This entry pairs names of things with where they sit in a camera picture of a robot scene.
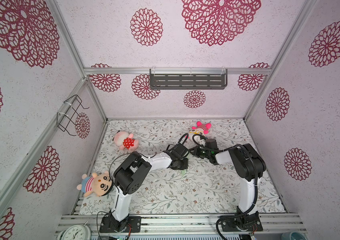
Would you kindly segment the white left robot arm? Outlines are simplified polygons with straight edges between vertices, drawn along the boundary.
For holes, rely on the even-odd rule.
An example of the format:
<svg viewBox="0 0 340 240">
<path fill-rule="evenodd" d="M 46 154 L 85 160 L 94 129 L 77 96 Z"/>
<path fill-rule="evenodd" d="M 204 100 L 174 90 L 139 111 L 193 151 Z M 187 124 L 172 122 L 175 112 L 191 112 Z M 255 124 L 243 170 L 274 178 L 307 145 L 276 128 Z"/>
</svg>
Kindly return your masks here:
<svg viewBox="0 0 340 240">
<path fill-rule="evenodd" d="M 189 165 L 188 155 L 188 151 L 178 153 L 175 150 L 164 151 L 150 158 L 137 152 L 129 154 L 113 174 L 117 187 L 113 218 L 122 222 L 128 217 L 132 196 L 150 172 L 162 169 L 185 170 Z"/>
</svg>

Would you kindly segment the light green paper sheet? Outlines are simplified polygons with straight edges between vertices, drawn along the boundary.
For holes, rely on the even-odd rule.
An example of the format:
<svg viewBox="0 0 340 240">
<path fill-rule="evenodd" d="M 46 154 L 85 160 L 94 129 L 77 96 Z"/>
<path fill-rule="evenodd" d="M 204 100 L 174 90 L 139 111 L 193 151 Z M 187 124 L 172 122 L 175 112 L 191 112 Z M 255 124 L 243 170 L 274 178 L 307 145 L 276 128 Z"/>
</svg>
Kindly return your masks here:
<svg viewBox="0 0 340 240">
<path fill-rule="evenodd" d="M 191 158 L 185 158 L 184 169 L 181 170 L 182 175 L 185 175 L 191 168 Z"/>
</svg>

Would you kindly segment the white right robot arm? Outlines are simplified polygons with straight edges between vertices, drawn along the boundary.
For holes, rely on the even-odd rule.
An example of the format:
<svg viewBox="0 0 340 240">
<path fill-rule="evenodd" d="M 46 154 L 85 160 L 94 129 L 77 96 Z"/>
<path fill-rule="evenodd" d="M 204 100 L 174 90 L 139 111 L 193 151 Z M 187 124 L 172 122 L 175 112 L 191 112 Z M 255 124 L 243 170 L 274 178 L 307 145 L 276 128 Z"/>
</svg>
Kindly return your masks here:
<svg viewBox="0 0 340 240">
<path fill-rule="evenodd" d="M 258 184 L 267 167 L 251 144 L 235 145 L 225 150 L 195 146 L 190 151 L 193 156 L 208 159 L 213 165 L 233 164 L 237 175 L 242 178 L 237 214 L 257 212 Z"/>
</svg>

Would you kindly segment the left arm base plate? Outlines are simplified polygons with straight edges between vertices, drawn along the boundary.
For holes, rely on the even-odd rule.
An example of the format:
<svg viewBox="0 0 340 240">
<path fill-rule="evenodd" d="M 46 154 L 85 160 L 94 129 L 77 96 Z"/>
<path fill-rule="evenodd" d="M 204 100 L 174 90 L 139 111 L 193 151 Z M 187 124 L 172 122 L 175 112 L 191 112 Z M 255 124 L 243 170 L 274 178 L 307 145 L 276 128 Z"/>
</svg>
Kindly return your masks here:
<svg viewBox="0 0 340 240">
<path fill-rule="evenodd" d="M 117 221 L 113 215 L 108 214 L 102 218 L 100 233 L 139 233 L 142 217 L 126 217 Z"/>
</svg>

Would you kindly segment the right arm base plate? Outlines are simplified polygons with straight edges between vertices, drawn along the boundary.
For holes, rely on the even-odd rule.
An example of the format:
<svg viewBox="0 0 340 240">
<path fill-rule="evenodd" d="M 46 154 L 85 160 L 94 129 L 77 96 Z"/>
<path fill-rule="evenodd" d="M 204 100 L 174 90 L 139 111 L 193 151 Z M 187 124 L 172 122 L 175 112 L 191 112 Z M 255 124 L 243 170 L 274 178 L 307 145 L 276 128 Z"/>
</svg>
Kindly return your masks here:
<svg viewBox="0 0 340 240">
<path fill-rule="evenodd" d="M 251 215 L 245 215 L 234 219 L 232 216 L 221 218 L 221 224 L 224 232 L 261 232 L 263 226 L 259 217 L 259 212 Z"/>
</svg>

